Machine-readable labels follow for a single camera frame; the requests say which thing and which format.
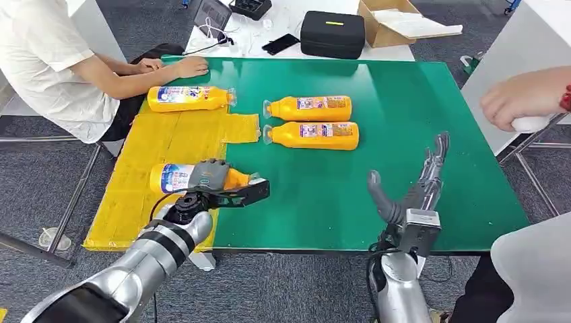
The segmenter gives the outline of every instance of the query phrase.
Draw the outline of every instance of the yellow mat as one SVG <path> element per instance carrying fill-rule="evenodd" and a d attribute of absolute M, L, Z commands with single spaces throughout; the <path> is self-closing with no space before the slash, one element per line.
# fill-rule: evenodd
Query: yellow mat
<path fill-rule="evenodd" d="M 107 184 L 105 195 L 83 246 L 91 251 L 122 251 L 149 222 L 151 208 L 163 195 L 149 188 L 151 168 L 160 163 L 196 164 L 208 158 L 224 158 L 226 143 L 258 141 L 257 114 L 228 114 L 228 110 L 152 112 L 147 102 L 133 121 L 121 155 Z M 173 203 L 170 196 L 160 207 Z M 217 211 L 212 211 L 217 223 Z M 196 247 L 210 250 L 215 229 Z"/>

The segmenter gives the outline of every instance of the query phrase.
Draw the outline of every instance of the green table mat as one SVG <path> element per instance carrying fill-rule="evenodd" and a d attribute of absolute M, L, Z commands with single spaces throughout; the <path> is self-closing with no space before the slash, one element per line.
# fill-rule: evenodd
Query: green table mat
<path fill-rule="evenodd" d="M 285 96 L 346 95 L 360 128 L 354 151 L 290 149 L 262 140 L 228 145 L 226 159 L 269 179 L 271 196 L 244 209 L 221 209 L 214 248 L 366 250 L 385 227 L 366 189 L 368 171 L 380 172 L 389 196 L 403 196 L 419 175 L 424 148 L 442 131 L 450 133 L 450 151 L 434 251 L 489 250 L 497 237 L 528 225 L 444 63 L 208 61 L 208 75 L 172 85 L 235 87 L 238 105 L 231 111 L 241 114 L 261 113 L 263 100 Z M 284 123 L 260 117 L 261 127 Z"/>

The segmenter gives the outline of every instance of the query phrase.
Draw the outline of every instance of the smartphone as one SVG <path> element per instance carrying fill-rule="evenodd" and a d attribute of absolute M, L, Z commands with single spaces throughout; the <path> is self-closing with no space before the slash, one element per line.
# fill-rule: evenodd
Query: smartphone
<path fill-rule="evenodd" d="M 262 49 L 267 51 L 270 55 L 276 55 L 287 47 L 293 46 L 299 42 L 300 40 L 297 39 L 294 35 L 286 34 L 274 40 L 273 42 L 269 42 L 268 44 L 262 46 Z"/>

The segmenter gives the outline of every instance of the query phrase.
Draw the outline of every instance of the floor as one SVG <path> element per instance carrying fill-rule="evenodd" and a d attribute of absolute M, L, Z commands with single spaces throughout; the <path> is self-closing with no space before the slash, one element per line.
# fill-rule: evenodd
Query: floor
<path fill-rule="evenodd" d="M 426 16 L 443 24 L 464 24 L 462 36 L 421 40 L 411 48 L 419 61 L 448 63 L 459 86 L 466 76 L 459 57 L 485 50 L 506 23 L 503 1 L 413 1 Z M 98 0 L 128 59 L 159 42 L 186 44 L 191 15 L 179 0 Z M 0 136 L 64 134 L 35 117 L 0 118 Z M 571 128 L 557 127 L 546 140 L 571 142 Z M 0 223 L 2 230 L 37 243 L 41 227 L 56 226 L 93 147 L 81 143 L 0 146 Z M 565 192 L 571 189 L 571 151 L 525 153 L 537 177 L 561 212 L 571 210 Z M 0 308 L 6 322 L 18 322 L 37 302 L 58 288 L 105 268 L 119 253 L 87 252 L 79 244 L 87 234 L 113 161 L 102 154 L 67 235 L 73 246 L 63 255 L 76 266 L 64 270 L 12 250 L 0 249 Z M 549 218 L 547 208 L 519 165 L 504 168 L 532 222 Z M 451 257 L 452 277 L 446 279 L 446 257 L 431 257 L 422 287 L 433 308 L 450 310 L 462 294 L 477 258 Z M 159 322 L 369 322 L 372 315 L 360 255 L 220 254 L 216 270 L 206 273 L 186 263 L 158 291 Z M 147 308 L 142 322 L 152 322 Z"/>

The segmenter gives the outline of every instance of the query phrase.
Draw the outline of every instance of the human hand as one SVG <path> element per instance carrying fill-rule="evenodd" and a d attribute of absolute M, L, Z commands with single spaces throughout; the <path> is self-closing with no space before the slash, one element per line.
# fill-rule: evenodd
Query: human hand
<path fill-rule="evenodd" d="M 160 59 L 141 59 L 139 64 L 135 65 L 135 70 L 137 74 L 145 74 L 161 69 L 163 66 Z"/>
<path fill-rule="evenodd" d="M 180 78 L 194 77 L 208 73 L 208 62 L 200 56 L 189 56 L 173 64 Z"/>
<path fill-rule="evenodd" d="M 496 84 L 480 105 L 492 124 L 514 131 L 515 118 L 567 112 L 559 102 L 570 83 L 571 67 L 567 66 L 524 73 Z"/>

